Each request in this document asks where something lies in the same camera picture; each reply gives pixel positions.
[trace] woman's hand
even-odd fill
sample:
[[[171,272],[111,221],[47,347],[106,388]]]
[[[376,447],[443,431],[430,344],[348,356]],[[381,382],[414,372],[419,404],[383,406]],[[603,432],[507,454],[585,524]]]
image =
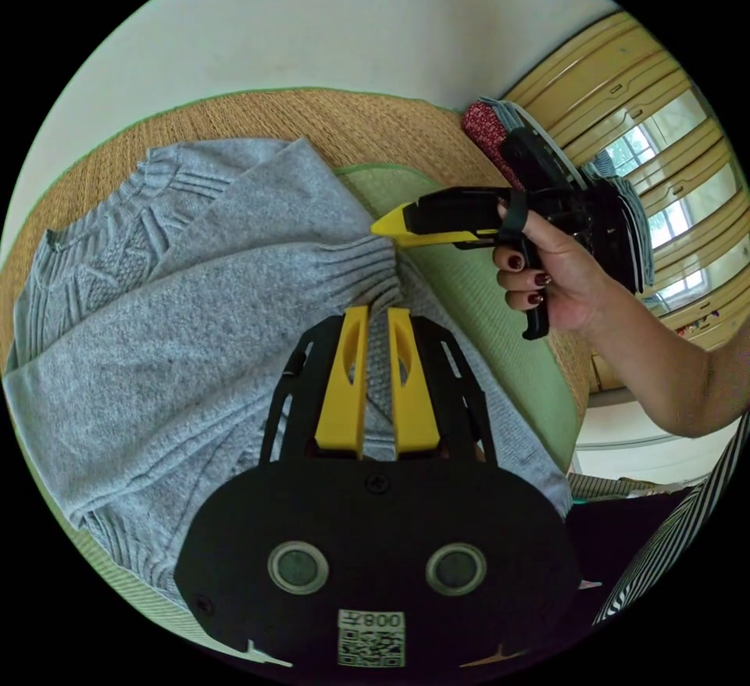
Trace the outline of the woman's hand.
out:
[[[500,217],[506,210],[498,207]],[[516,311],[528,311],[540,302],[548,306],[550,327],[583,330],[601,308],[607,287],[614,282],[593,256],[574,238],[529,212],[523,234],[537,246],[543,270],[530,270],[511,248],[498,246],[493,260],[500,269],[498,284]],[[546,289],[546,299],[539,294]]]

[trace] gray sweater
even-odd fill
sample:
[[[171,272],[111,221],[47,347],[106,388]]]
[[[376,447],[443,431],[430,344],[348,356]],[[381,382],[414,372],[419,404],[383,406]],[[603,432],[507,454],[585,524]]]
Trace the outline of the gray sweater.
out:
[[[500,464],[570,508],[565,476],[370,222],[305,140],[203,141],[149,150],[37,248],[3,379],[20,437],[68,521],[180,606],[173,569],[192,518],[257,463],[300,335],[350,305],[372,317],[367,455],[394,458],[384,310],[405,306],[454,332]]]

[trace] screw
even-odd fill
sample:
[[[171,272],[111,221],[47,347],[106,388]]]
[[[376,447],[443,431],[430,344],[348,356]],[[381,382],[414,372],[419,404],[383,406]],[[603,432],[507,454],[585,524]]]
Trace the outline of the screw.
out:
[[[376,496],[380,496],[383,493],[388,493],[388,489],[391,487],[391,481],[388,480],[384,475],[370,475],[365,480],[365,488]]]
[[[213,615],[213,603],[205,595],[195,596],[195,607],[198,608],[201,613],[205,613],[206,616]]]

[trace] sticker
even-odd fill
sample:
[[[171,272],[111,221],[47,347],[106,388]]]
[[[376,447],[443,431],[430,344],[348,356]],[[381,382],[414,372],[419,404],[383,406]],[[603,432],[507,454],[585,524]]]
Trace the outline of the sticker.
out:
[[[459,666],[461,668],[470,668],[475,665],[489,665],[490,663],[502,663],[503,660],[512,660],[514,657],[521,657],[522,655],[528,655],[529,650],[524,649],[521,652],[515,652],[512,655],[506,655],[502,651],[502,646],[500,645],[498,647],[498,651],[494,655],[490,655],[489,657],[485,657],[484,660],[476,660],[473,663],[464,663],[463,665]]]
[[[338,664],[355,668],[406,665],[403,613],[364,610],[338,612]]]
[[[255,645],[252,643],[252,639],[248,640],[248,651],[246,654],[249,655],[248,659],[254,663],[272,663],[273,665],[281,665],[285,668],[294,667],[291,663],[287,663],[286,660],[277,660],[275,657],[271,657],[271,655],[266,654],[262,650],[256,649]]]

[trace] qr code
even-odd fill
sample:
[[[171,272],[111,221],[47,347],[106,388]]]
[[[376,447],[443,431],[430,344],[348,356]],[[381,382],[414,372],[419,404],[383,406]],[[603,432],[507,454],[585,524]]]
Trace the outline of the qr code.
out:
[[[403,613],[340,611],[338,664],[360,668],[403,667]]]

